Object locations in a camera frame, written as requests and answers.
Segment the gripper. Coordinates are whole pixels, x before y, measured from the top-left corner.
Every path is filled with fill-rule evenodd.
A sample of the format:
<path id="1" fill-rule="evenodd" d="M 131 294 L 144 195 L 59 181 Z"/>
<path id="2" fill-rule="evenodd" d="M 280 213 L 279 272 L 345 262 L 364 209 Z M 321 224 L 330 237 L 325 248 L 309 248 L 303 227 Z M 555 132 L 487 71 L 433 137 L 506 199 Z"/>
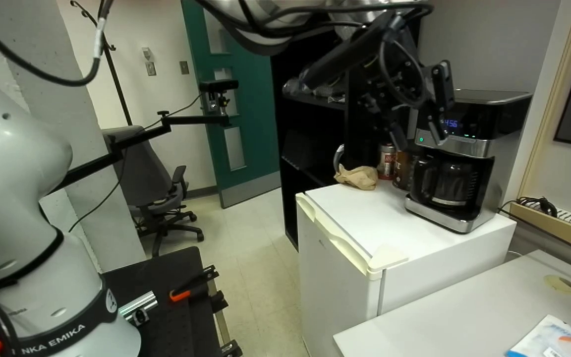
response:
<path id="1" fill-rule="evenodd" d="M 449 137 L 447 111 L 455 103 L 450 61 L 425 72 L 410 26 L 370 25 L 356 32 L 356 42 L 358 54 L 365 56 L 356 65 L 356 101 L 382 125 L 396 149 L 406 151 L 408 141 L 394 111 L 424 104 L 431 136 L 435 144 L 444 144 Z"/>

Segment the glass coffee carafe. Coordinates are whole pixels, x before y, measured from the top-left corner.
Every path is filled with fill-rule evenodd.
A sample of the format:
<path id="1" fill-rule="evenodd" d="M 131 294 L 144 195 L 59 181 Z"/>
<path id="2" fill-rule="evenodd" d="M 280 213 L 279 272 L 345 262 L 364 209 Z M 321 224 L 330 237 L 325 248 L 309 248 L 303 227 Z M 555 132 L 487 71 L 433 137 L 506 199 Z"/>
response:
<path id="1" fill-rule="evenodd" d="M 483 176 L 478 160 L 424 155 L 414 163 L 409 197 L 421 205 L 456 212 L 471 210 Z"/>

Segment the black and steel coffee maker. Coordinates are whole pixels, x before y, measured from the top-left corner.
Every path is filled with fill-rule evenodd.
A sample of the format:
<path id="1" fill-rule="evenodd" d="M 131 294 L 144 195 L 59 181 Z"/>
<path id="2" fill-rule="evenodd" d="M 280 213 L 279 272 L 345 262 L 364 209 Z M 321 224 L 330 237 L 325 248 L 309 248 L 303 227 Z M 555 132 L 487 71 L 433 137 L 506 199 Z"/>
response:
<path id="1" fill-rule="evenodd" d="M 421 205 L 409 192 L 406 210 L 459 234 L 470 233 L 492 219 L 508 187 L 532 98 L 530 91 L 455 90 L 454 106 L 446 115 L 449 137 L 442 145 L 435 144 L 431 136 L 425 109 L 418 111 L 414 144 L 421 151 L 417 158 L 454 155 L 478 160 L 483 176 L 469 211 Z"/>

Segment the red can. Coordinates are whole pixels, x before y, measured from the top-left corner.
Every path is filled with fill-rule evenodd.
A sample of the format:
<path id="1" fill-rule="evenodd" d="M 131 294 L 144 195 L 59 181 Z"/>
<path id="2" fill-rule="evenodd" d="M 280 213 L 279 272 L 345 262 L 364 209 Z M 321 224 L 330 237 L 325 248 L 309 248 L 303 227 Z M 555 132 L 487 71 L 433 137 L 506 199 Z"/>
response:
<path id="1" fill-rule="evenodd" d="M 395 161 L 397 158 L 396 147 L 391 144 L 379 145 L 378 177 L 381 180 L 395 179 Z"/>

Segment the brown jar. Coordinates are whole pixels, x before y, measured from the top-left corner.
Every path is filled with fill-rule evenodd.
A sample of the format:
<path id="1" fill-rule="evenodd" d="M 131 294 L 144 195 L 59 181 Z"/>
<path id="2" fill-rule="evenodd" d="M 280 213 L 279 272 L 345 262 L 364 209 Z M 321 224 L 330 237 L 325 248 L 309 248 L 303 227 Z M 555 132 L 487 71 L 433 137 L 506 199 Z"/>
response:
<path id="1" fill-rule="evenodd" d="M 394 187 L 403 191 L 409 191 L 412 183 L 412 175 L 416 155 L 412 151 L 398 151 L 394 165 Z"/>

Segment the clear plastic bag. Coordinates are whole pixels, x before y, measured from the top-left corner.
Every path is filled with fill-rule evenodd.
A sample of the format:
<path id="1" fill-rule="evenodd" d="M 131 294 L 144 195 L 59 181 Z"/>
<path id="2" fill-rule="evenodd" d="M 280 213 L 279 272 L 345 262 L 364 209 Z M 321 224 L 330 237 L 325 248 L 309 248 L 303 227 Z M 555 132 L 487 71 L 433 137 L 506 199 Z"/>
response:
<path id="1" fill-rule="evenodd" d="M 347 92 L 346 85 L 344 83 L 344 77 L 335 78 L 329 83 L 320 84 L 315 88 L 311 88 L 303 83 L 303 77 L 292 77 L 288 79 L 283 87 L 282 93 L 286 95 L 312 95 L 315 97 L 335 97 L 345 95 Z"/>

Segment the black shelf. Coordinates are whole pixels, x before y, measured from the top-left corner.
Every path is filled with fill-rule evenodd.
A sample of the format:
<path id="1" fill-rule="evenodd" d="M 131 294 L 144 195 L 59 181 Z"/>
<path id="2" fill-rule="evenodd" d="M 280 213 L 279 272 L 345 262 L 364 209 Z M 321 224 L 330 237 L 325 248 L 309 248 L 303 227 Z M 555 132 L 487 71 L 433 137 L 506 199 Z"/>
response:
<path id="1" fill-rule="evenodd" d="M 275 89 L 277 138 L 283 193 L 285 234 L 298 247 L 295 195 L 336 184 L 334 156 L 347 169 L 375 165 L 379 144 L 392 142 L 390 124 L 407 131 L 409 109 L 391 95 L 379 72 L 378 53 L 389 19 L 376 20 L 369 29 L 357 29 L 347 40 L 333 30 L 295 39 L 271 58 Z M 343 51 L 363 63 L 336 70 L 331 83 L 336 99 L 303 89 L 295 81 L 324 56 Z"/>

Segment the white mini fridge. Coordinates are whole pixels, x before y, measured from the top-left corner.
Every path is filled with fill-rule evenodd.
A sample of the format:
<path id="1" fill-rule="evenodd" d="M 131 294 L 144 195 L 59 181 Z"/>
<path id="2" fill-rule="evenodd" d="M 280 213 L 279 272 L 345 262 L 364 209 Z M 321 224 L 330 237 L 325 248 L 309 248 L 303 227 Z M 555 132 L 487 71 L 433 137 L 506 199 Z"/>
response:
<path id="1" fill-rule="evenodd" d="M 372 271 L 383 272 L 377 316 L 503 263 L 516 228 L 498 215 L 468 234 L 454 233 L 406 211 L 405 193 L 390 183 L 303 194 L 369 255 Z"/>

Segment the green door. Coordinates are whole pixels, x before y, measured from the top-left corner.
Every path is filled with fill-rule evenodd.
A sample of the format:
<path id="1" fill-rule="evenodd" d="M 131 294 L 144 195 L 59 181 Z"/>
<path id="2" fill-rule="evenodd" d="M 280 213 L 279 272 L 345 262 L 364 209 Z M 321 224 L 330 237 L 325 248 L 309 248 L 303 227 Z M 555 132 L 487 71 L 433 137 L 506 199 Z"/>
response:
<path id="1" fill-rule="evenodd" d="M 226 93 L 229 126 L 206 126 L 223 208 L 281 187 L 271 63 L 241 47 L 195 0 L 181 0 L 199 83 L 237 80 Z"/>

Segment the baseboard heater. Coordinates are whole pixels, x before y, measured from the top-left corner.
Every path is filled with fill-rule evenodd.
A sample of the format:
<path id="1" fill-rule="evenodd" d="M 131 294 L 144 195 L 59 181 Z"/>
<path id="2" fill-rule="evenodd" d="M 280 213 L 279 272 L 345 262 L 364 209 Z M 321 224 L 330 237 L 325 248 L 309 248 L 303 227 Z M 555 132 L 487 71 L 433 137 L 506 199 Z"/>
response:
<path id="1" fill-rule="evenodd" d="M 539 203 L 505 204 L 503 212 L 525 226 L 571 247 L 571 212 L 558 209 L 555 216 L 541 210 Z"/>

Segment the white mini fridge door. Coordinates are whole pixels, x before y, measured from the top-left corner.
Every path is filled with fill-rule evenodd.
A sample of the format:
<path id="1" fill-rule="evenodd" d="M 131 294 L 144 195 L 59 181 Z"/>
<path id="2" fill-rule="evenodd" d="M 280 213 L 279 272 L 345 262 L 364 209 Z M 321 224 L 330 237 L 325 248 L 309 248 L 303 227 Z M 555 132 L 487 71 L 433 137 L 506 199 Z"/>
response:
<path id="1" fill-rule="evenodd" d="M 304 345 L 310 357 L 340 357 L 335 334 L 378 315 L 383 272 L 310 197 L 295 201 Z"/>

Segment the grey office chair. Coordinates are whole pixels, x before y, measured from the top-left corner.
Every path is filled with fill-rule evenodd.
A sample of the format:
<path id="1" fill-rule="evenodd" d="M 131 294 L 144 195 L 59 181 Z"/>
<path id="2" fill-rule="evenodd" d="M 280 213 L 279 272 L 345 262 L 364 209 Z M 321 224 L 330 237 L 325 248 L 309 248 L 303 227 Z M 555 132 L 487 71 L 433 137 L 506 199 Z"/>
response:
<path id="1" fill-rule="evenodd" d="M 123 158 L 114 164 L 114 170 L 138 237 L 152 237 L 151 255 L 159 257 L 162 242 L 171 231 L 195 233 L 198 242 L 205 237 L 201 228 L 192 225 L 197 215 L 184 203 L 188 193 L 186 165 L 177 166 L 170 174 L 145 133 L 146 129 L 138 125 L 102 130 L 109 149 L 124 141 L 129 144 L 122 149 Z"/>

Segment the orange and black clamp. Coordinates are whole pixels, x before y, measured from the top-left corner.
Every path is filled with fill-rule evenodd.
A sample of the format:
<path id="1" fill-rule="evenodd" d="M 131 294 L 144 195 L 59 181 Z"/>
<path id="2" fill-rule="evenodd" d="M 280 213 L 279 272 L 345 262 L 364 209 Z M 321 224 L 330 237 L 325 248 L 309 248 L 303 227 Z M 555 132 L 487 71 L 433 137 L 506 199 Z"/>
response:
<path id="1" fill-rule="evenodd" d="M 181 283 L 179 283 L 173 289 L 169 291 L 170 302 L 180 302 L 185 299 L 189 299 L 193 296 L 198 296 L 200 289 L 206 289 L 208 293 L 208 284 L 213 282 L 219 276 L 215 265 L 204 267 L 204 269 L 189 278 L 185 278 Z"/>

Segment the black coat stand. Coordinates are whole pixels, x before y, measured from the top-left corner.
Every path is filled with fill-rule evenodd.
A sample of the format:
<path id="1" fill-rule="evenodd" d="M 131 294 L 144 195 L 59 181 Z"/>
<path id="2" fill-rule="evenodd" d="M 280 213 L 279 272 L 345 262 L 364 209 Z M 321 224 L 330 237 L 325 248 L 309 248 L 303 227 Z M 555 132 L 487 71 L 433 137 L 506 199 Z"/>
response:
<path id="1" fill-rule="evenodd" d="M 98 18 L 94 18 L 94 16 L 89 13 L 79 2 L 77 2 L 77 0 L 69 0 L 70 2 L 70 6 L 72 7 L 77 7 L 78 9 L 80 9 L 81 11 L 81 16 L 84 18 L 88 18 L 88 20 L 90 20 L 94 26 L 96 26 L 98 24 Z M 127 122 L 128 125 L 132 125 L 132 119 L 131 119 L 131 115 L 127 106 L 127 103 L 125 101 L 125 96 L 124 96 L 124 91 L 122 90 L 122 86 L 117 74 L 117 70 L 115 68 L 114 65 L 114 61 L 113 61 L 113 51 L 116 50 L 116 47 L 113 44 L 110 44 L 107 41 L 107 38 L 105 35 L 102 36 L 103 39 L 103 52 L 105 55 L 105 59 L 108 63 L 108 67 L 111 73 L 111 77 L 113 79 L 113 83 L 115 86 L 115 90 L 118 96 L 118 100 L 121 104 L 121 108 L 123 110 L 124 113 L 124 117 L 125 117 L 125 122 Z"/>

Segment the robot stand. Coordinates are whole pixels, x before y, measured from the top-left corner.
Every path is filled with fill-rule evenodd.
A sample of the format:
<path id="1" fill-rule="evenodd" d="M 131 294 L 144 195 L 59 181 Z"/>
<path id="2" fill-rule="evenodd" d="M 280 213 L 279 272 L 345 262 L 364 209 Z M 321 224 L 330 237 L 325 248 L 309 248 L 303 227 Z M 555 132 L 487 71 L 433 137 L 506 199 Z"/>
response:
<path id="1" fill-rule="evenodd" d="M 239 357 L 220 345 L 213 301 L 170 302 L 169 291 L 204 267 L 195 246 L 100 274 L 75 237 L 34 260 L 14 249 L 0 262 L 0 357 Z M 153 291 L 158 306 L 135 327 L 118 309 Z"/>

